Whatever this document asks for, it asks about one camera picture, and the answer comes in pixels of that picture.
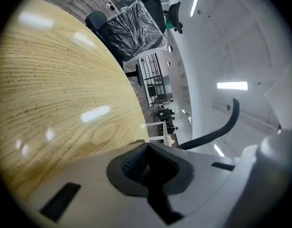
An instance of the wood grain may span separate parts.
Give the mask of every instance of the wood grain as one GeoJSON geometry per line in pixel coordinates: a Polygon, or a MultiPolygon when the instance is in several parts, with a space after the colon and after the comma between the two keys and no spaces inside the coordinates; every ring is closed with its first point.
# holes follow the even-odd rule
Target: wood grain
{"type": "Polygon", "coordinates": [[[0,173],[17,197],[58,169],[149,141],[136,95],[100,40],[76,18],[25,0],[0,38],[0,173]]]}
{"type": "MultiPolygon", "coordinates": [[[[69,14],[73,15],[83,24],[85,24],[85,18],[92,12],[92,10],[81,0],[44,0],[47,1],[69,14]]],[[[107,8],[105,1],[106,0],[84,0],[93,10],[102,11],[108,18],[117,14],[116,10],[112,11],[107,8]]],[[[125,62],[124,63],[124,71],[132,72],[136,70],[136,64],[138,64],[138,60],[125,62]]],[[[144,86],[140,86],[137,82],[136,77],[129,78],[129,82],[135,91],[137,99],[142,108],[143,116],[146,123],[153,123],[158,120],[154,120],[152,116],[152,110],[154,107],[149,108],[149,104],[147,101],[147,96],[144,90],[144,86]]],[[[157,126],[150,126],[147,128],[149,136],[156,136],[158,133],[157,126]]]]}

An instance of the floor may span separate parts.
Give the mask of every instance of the floor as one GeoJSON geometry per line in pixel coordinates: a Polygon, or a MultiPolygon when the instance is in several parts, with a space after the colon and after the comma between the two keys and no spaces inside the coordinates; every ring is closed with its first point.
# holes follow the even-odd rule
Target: floor
{"type": "MultiPolygon", "coordinates": [[[[117,12],[110,10],[106,5],[105,5],[105,0],[44,0],[47,1],[51,4],[56,5],[57,7],[65,10],[75,18],[77,18],[79,21],[82,23],[85,23],[85,18],[92,12],[92,10],[100,10],[105,15],[109,18],[117,14],[117,12]]],[[[135,64],[136,62],[131,62],[131,63],[125,63],[124,64],[124,71],[125,72],[130,72],[130,71],[135,71],[135,64]]],[[[152,108],[149,108],[148,102],[146,99],[146,95],[144,92],[144,87],[140,86],[137,83],[137,79],[135,77],[129,78],[129,82],[131,83],[136,96],[138,98],[138,101],[140,103],[140,106],[142,108],[142,112],[145,118],[146,123],[153,123],[153,117],[151,115],[151,110],[152,108]]],[[[157,135],[157,127],[152,126],[148,127],[148,135],[149,137],[151,136],[156,136],[157,135]]]]}

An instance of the ceiling light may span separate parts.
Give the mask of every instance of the ceiling light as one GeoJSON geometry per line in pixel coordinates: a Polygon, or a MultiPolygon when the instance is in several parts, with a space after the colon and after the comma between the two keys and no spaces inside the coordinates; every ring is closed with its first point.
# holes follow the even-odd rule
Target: ceiling light
{"type": "Polygon", "coordinates": [[[197,7],[197,3],[198,3],[199,0],[194,0],[194,3],[193,3],[193,7],[192,7],[192,10],[190,12],[190,16],[193,17],[194,16],[194,13],[195,13],[195,8],[197,7]]]}
{"type": "Polygon", "coordinates": [[[219,149],[219,147],[215,144],[214,145],[214,149],[217,150],[218,154],[221,156],[221,157],[225,157],[225,155],[222,153],[222,151],[219,149]]]}
{"type": "Polygon", "coordinates": [[[224,83],[217,83],[218,89],[240,89],[240,90],[247,90],[247,82],[224,82],[224,83]]]}

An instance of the black office chair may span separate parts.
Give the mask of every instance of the black office chair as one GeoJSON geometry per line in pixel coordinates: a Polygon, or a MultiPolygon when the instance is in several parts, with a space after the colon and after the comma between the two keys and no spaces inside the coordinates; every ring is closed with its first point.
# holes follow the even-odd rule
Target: black office chair
{"type": "MultiPolygon", "coordinates": [[[[128,13],[123,12],[109,21],[101,11],[92,12],[85,19],[86,26],[109,49],[122,69],[124,69],[123,61],[128,61],[143,51],[160,47],[167,42],[167,36],[162,36],[166,30],[166,25],[161,1],[142,0],[142,3],[151,16],[148,16],[147,13],[139,13],[145,9],[137,3],[128,10],[128,13]],[[130,25],[133,28],[122,27],[128,20],[130,20],[129,23],[132,23],[130,25]],[[120,24],[120,21],[124,22],[121,27],[116,26],[120,24]],[[145,25],[139,26],[139,21],[143,21],[145,25]],[[145,48],[139,47],[139,43],[144,43],[147,46],[145,48]]],[[[126,76],[136,76],[139,85],[143,85],[142,72],[138,65],[136,65],[135,72],[126,73],[126,76]]]]}
{"type": "Polygon", "coordinates": [[[179,22],[179,9],[180,9],[181,2],[173,4],[169,7],[168,17],[170,22],[175,28],[175,31],[179,31],[180,34],[183,33],[182,31],[182,23],[179,22]]]}
{"type": "Polygon", "coordinates": [[[142,2],[144,3],[148,13],[150,13],[151,17],[159,26],[160,31],[164,33],[166,30],[166,24],[164,20],[161,0],[142,0],[142,2]]]}

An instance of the plastic wrap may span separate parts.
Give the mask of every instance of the plastic wrap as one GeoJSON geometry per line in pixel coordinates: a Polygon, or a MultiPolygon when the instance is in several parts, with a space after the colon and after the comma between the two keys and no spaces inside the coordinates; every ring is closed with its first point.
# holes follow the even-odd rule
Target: plastic wrap
{"type": "Polygon", "coordinates": [[[107,21],[98,33],[114,55],[124,62],[142,52],[167,47],[166,30],[160,31],[141,1],[107,21]]]}

